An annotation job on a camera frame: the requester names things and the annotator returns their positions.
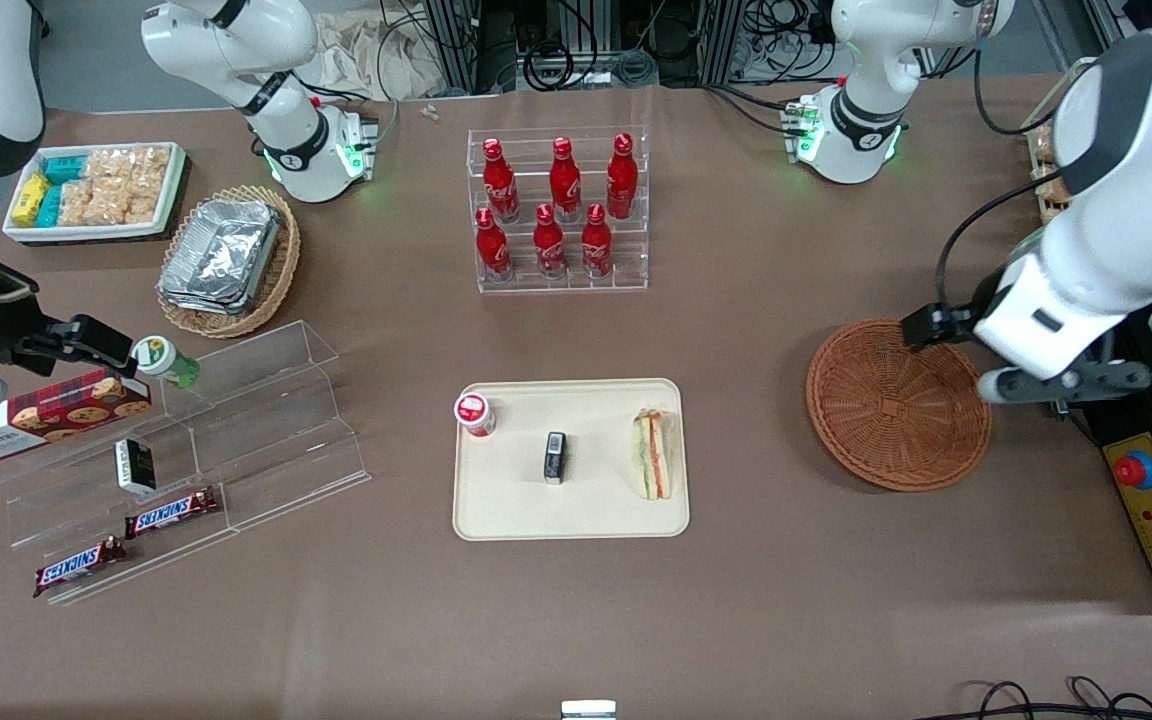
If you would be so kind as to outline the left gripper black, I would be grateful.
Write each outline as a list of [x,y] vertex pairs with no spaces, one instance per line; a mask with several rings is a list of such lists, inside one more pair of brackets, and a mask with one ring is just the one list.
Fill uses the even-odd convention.
[[929,304],[905,314],[902,336],[910,350],[924,350],[937,344],[960,344],[973,341],[973,328],[986,314],[1005,270],[993,270],[975,286],[972,296],[956,306]]

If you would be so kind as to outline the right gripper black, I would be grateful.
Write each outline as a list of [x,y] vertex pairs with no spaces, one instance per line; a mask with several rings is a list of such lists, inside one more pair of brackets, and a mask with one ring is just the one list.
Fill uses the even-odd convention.
[[[20,363],[28,355],[131,373],[132,338],[91,314],[46,324],[37,291],[32,278],[0,264],[0,363]],[[46,332],[55,340],[46,340]]]

